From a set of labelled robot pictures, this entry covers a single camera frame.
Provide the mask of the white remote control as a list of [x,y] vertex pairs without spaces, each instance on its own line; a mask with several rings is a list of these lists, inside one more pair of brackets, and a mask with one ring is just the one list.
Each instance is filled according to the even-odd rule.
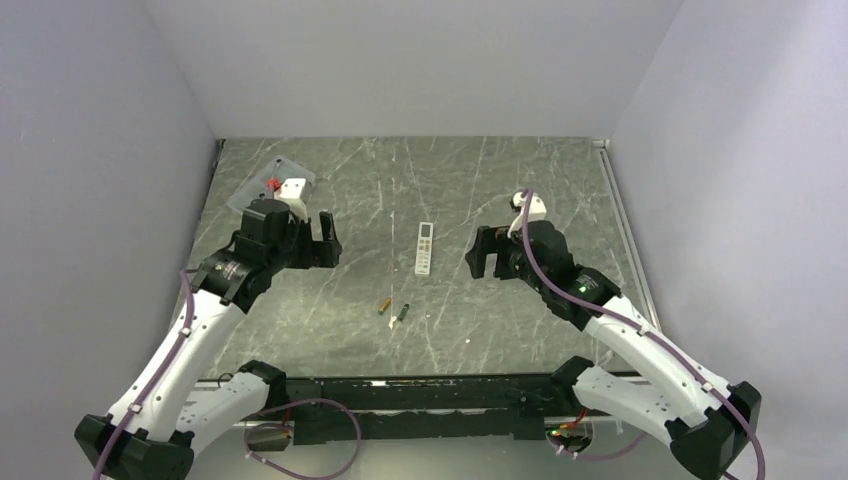
[[428,277],[431,270],[433,242],[433,224],[431,222],[420,222],[416,242],[416,256],[414,272],[416,276]]

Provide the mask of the green AA battery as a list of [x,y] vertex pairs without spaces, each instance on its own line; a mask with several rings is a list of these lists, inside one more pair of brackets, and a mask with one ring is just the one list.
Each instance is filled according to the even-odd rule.
[[407,315],[407,313],[408,313],[409,309],[410,309],[410,304],[409,304],[409,303],[405,303],[405,304],[402,306],[402,308],[401,308],[400,312],[399,312],[399,313],[398,313],[398,315],[397,315],[397,320],[398,320],[398,321],[403,321],[403,320],[404,320],[404,318],[406,317],[406,315]]

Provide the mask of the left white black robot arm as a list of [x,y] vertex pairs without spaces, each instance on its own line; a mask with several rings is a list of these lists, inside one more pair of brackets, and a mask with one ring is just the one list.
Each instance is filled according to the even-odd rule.
[[319,214],[320,239],[292,200],[258,199],[228,244],[180,273],[184,305],[142,373],[104,415],[74,432],[93,478],[184,479],[195,458],[232,424],[288,406],[285,372],[252,360],[230,382],[185,404],[211,359],[284,269],[334,268],[343,247],[332,213]]

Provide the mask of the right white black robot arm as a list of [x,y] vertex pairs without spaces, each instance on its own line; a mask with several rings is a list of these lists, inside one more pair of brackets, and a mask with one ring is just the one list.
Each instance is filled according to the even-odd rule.
[[483,277],[494,255],[496,278],[524,281],[554,316],[608,347],[646,381],[635,385],[574,356],[551,377],[555,409],[564,415],[600,410],[662,442],[694,477],[730,478],[730,466],[756,431],[759,390],[747,381],[731,384],[675,346],[618,285],[576,263],[551,223],[533,221],[528,231],[523,239],[505,226],[479,228],[465,255],[471,276]]

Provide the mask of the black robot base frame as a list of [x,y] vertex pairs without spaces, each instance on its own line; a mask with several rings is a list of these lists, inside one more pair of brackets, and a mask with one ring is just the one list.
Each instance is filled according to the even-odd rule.
[[588,411],[543,373],[290,377],[246,417],[291,427],[297,446],[331,441],[506,436],[543,440]]

